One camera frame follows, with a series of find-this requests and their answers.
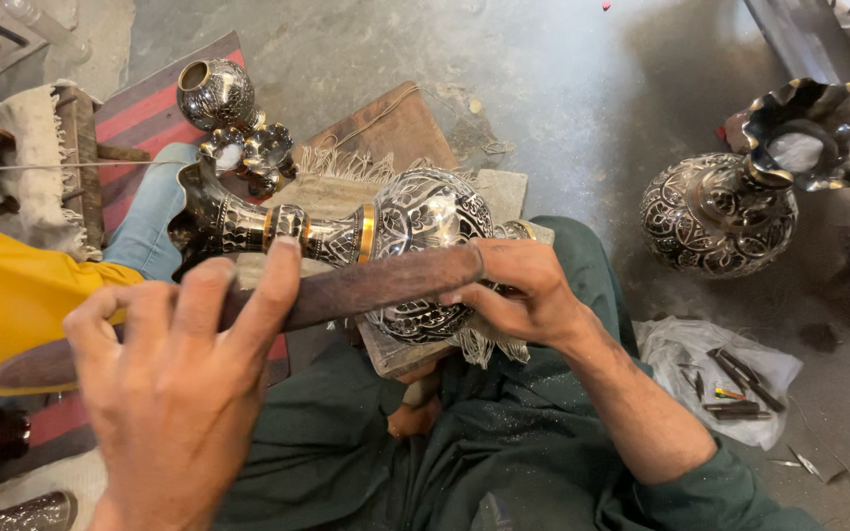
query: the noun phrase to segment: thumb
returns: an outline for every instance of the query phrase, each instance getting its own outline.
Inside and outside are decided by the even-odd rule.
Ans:
[[[487,322],[505,333],[515,334],[522,330],[527,320],[526,307],[522,303],[480,284],[467,284],[455,291],[443,293],[438,299],[445,306],[461,302],[474,308]]]

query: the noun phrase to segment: gray floor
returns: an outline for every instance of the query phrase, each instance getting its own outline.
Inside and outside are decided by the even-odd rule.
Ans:
[[[638,228],[648,180],[672,163],[721,150],[727,115],[786,79],[740,0],[136,0],[129,65],[135,82],[230,30],[270,120],[296,138],[405,79],[439,94],[515,150],[486,157],[452,113],[426,97],[467,165],[531,177],[526,216],[569,215],[603,237],[636,320],[713,321],[793,354],[805,368],[791,393],[824,443],[850,467],[850,286],[825,281],[841,264],[835,225],[850,224],[850,191],[800,194],[791,249],[761,273],[698,282],[655,264]],[[36,61],[39,65],[35,73]],[[41,82],[41,59],[3,79]],[[793,408],[769,456],[817,444]],[[738,451],[786,504],[819,521],[850,512],[847,481],[823,486],[798,469]],[[830,528],[850,529],[850,521]]]

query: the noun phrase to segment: yellow fabric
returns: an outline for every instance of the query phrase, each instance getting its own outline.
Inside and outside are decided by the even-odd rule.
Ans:
[[[76,264],[70,256],[29,247],[0,234],[0,362],[64,337],[61,320],[102,285],[137,284],[143,277],[117,264]],[[122,316],[114,316],[117,322]],[[57,388],[0,389],[0,395]]]

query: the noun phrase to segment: hand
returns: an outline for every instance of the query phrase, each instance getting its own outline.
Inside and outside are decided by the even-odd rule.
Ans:
[[[440,297],[442,304],[464,302],[494,327],[518,339],[553,347],[563,354],[591,341],[614,341],[602,321],[585,306],[566,281],[552,247],[533,240],[475,238],[485,274],[511,291],[500,295],[468,284]]]
[[[277,238],[234,326],[217,332],[235,277],[206,260],[181,286],[101,288],[64,320],[107,465],[91,529],[208,529],[241,469],[260,403],[262,355],[301,282],[301,249]],[[125,341],[107,322],[126,308]]]

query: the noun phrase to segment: white plastic bag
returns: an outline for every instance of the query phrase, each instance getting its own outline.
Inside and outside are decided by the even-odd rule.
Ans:
[[[707,321],[667,318],[634,324],[642,361],[655,368],[655,380],[679,403],[711,429],[727,437],[750,446],[760,445],[763,450],[773,448],[786,426],[785,413],[773,412],[769,420],[717,420],[701,407],[693,385],[685,380],[677,364],[700,367],[705,404],[730,402],[714,398],[714,388],[738,389],[707,355],[708,351],[723,348],[762,375],[763,386],[776,400],[787,404],[786,391],[802,368],[801,361]],[[684,370],[693,379],[698,368]],[[747,395],[749,400],[760,404],[761,410],[771,411],[756,394]]]

